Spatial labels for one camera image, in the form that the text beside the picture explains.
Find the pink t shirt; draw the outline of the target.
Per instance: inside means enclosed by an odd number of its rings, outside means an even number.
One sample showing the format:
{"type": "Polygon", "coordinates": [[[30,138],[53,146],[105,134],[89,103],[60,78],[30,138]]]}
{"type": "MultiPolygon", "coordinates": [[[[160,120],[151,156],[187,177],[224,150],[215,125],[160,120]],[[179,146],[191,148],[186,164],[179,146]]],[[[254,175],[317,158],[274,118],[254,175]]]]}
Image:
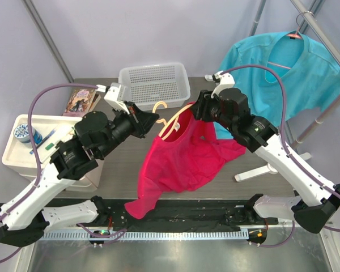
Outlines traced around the pink t shirt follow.
{"type": "Polygon", "coordinates": [[[233,139],[217,139],[214,125],[196,121],[190,110],[181,113],[180,128],[166,139],[156,137],[138,175],[138,198],[126,211],[142,219],[164,192],[194,191],[212,181],[246,149],[233,139]]]}

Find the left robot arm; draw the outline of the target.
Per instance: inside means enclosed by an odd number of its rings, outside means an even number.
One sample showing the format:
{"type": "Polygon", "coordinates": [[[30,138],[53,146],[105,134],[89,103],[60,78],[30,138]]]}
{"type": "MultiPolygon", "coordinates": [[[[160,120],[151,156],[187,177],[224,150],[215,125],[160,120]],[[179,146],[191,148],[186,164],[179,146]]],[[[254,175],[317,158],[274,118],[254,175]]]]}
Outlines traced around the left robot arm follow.
{"type": "Polygon", "coordinates": [[[79,223],[103,226],[110,209],[103,199],[89,200],[64,207],[47,207],[61,191],[72,186],[98,167],[129,136],[144,138],[159,119],[157,113],[144,112],[134,103],[126,111],[115,111],[114,120],[103,112],[87,113],[74,125],[74,136],[60,143],[49,163],[16,198],[0,204],[0,243],[26,247],[52,230],[79,223]]]}

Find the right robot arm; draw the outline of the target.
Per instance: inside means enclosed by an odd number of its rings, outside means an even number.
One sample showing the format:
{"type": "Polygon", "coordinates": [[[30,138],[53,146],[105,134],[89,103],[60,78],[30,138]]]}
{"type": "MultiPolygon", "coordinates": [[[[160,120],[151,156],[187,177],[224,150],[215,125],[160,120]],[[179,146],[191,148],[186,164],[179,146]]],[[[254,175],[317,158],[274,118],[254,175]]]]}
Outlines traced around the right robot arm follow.
{"type": "Polygon", "coordinates": [[[247,97],[239,89],[226,88],[218,95],[202,90],[190,110],[196,120],[221,124],[237,143],[267,161],[298,193],[286,198],[254,195],[244,210],[249,223],[263,218],[287,219],[310,233],[319,233],[340,207],[340,184],[315,171],[269,121],[251,114],[247,97]]]}

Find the wooden hanger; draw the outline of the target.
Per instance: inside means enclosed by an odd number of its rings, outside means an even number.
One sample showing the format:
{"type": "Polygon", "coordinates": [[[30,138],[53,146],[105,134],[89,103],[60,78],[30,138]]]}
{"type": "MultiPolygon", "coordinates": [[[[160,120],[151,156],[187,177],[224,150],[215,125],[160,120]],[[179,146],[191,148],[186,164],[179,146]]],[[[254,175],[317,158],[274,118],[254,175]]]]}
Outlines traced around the wooden hanger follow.
{"type": "Polygon", "coordinates": [[[164,141],[166,140],[174,130],[178,130],[180,125],[178,124],[179,116],[186,110],[188,110],[192,105],[188,104],[182,107],[178,112],[176,112],[168,121],[165,118],[159,118],[155,121],[156,124],[163,124],[162,130],[159,132],[158,136],[164,141]]]}

